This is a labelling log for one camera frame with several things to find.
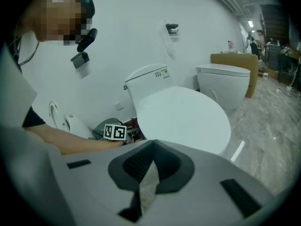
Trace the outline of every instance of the hand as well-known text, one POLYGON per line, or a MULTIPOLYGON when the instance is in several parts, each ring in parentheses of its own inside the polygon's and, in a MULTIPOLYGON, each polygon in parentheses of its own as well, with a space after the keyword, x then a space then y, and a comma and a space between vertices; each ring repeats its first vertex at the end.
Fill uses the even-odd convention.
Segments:
POLYGON ((124 141, 112 141, 112 143, 114 143, 114 145, 117 146, 122 146, 124 144, 124 141))

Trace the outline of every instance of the white wall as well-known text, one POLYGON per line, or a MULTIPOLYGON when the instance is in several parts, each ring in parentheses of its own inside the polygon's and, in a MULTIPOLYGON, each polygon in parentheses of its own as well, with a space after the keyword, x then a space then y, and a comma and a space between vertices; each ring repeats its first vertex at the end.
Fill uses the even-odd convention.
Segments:
MULTIPOLYGON (((90 61, 84 68, 77 71, 70 61, 76 47, 49 42, 41 43, 32 61, 22 67, 38 93, 33 108, 49 125, 53 125, 48 115, 51 100, 90 128, 110 117, 127 121, 135 110, 123 85, 134 70, 164 63, 179 86, 197 89, 196 65, 209 63, 212 53, 228 50, 228 40, 243 51, 237 19, 216 0, 93 1, 98 35, 86 49, 90 61), (158 22, 165 18, 180 25, 173 59, 158 31, 158 22), (120 111, 113 106, 118 101, 124 106, 120 111)), ((35 46, 35 38, 24 36, 20 62, 35 46)))
POLYGON ((239 28, 240 28, 240 34, 241 34, 243 45, 244 45, 244 48, 243 48, 244 50, 241 51, 241 52, 251 54, 252 50, 251 50, 251 47, 250 47, 250 42, 247 41, 248 32, 245 30, 244 26, 240 22, 238 23, 238 25, 239 25, 239 28))

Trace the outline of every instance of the ceiling light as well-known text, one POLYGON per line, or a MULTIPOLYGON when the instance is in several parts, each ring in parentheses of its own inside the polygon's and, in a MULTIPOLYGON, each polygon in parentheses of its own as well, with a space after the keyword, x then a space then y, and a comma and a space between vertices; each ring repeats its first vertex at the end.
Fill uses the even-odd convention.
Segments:
POLYGON ((254 25, 253 25, 253 22, 252 22, 252 21, 249 21, 248 23, 249 23, 249 25, 250 25, 250 27, 251 27, 251 28, 253 28, 253 27, 254 27, 254 25))

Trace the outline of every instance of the toilet bowl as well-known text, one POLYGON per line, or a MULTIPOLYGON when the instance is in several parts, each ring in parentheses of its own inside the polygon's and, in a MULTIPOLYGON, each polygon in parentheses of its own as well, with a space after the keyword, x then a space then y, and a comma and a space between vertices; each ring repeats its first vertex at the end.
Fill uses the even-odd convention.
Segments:
POLYGON ((249 70, 218 64, 200 65, 196 70, 202 94, 215 100, 223 109, 240 107, 250 82, 249 70))
POLYGON ((55 101, 49 103, 49 116, 57 129, 85 139, 93 138, 89 128, 75 115, 67 114, 63 116, 55 101))
POLYGON ((221 154, 231 129, 223 109, 209 97, 174 84, 166 65, 141 68, 126 80, 139 127, 159 139, 221 154))

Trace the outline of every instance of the wall outlet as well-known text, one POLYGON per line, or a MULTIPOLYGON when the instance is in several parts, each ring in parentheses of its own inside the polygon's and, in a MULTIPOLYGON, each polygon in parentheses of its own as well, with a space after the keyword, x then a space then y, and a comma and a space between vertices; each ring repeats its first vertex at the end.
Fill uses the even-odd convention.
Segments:
POLYGON ((123 109, 123 106, 121 105, 120 102, 115 103, 114 106, 115 106, 116 110, 118 110, 118 111, 120 111, 121 109, 123 109))

